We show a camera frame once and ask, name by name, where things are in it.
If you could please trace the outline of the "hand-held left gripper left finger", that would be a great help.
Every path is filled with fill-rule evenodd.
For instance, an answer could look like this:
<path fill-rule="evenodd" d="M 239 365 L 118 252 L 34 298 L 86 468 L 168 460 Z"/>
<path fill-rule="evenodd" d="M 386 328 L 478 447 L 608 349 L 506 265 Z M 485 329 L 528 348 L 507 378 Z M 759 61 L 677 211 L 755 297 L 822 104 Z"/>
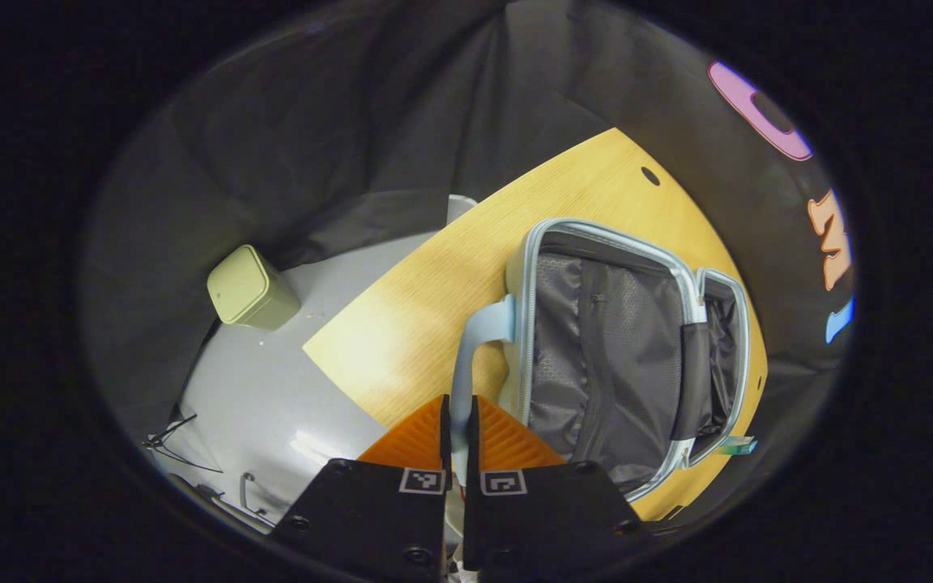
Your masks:
<path fill-rule="evenodd" d="M 445 583 L 448 424 L 448 398 L 437 396 L 356 460 L 329 460 L 270 540 L 367 583 Z"/>

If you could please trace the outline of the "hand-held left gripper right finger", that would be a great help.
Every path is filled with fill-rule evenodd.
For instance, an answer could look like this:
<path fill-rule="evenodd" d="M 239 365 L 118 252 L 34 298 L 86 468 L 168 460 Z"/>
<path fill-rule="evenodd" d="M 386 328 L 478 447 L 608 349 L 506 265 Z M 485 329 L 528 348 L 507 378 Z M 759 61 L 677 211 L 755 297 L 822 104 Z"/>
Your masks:
<path fill-rule="evenodd" d="M 564 462 L 475 396 L 462 561 L 472 572 L 626 572 L 662 549 L 596 462 Z"/>

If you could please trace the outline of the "light blue suitcase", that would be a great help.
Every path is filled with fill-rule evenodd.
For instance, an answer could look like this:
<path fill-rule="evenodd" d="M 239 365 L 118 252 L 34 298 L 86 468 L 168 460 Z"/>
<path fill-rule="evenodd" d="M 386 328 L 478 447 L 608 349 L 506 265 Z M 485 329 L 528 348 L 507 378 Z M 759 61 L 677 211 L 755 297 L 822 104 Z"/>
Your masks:
<path fill-rule="evenodd" d="M 575 218 L 537 223 L 503 299 L 464 326 L 450 395 L 451 464 L 467 475 L 477 348 L 499 341 L 497 403 L 567 462 L 597 462 L 629 501 L 714 453 L 747 398 L 748 297 L 721 270 Z"/>

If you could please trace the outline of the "green trash bin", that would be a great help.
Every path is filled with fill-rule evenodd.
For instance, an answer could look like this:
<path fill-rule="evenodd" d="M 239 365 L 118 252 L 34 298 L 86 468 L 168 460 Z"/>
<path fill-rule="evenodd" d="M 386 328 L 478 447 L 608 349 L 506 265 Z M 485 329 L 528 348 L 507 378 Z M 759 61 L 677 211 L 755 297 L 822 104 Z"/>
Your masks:
<path fill-rule="evenodd" d="M 301 307 L 292 285 L 251 245 L 236 248 L 208 273 L 207 292 L 229 326 L 277 331 Z"/>

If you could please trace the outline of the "black backdrop cloth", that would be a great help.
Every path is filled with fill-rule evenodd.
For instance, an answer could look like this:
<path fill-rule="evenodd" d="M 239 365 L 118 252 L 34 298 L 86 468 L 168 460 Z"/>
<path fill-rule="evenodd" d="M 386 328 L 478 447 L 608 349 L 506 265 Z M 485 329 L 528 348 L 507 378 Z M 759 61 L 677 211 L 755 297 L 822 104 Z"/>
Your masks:
<path fill-rule="evenodd" d="M 666 166 L 754 296 L 768 351 L 762 446 L 710 503 L 806 445 L 851 339 L 844 252 L 807 206 L 829 174 L 735 66 L 607 0 L 347 0 L 196 74 L 134 130 L 86 215 L 83 343 L 122 434 L 160 429 L 217 325 L 207 271 L 244 242 L 281 268 L 437 228 L 604 130 Z"/>

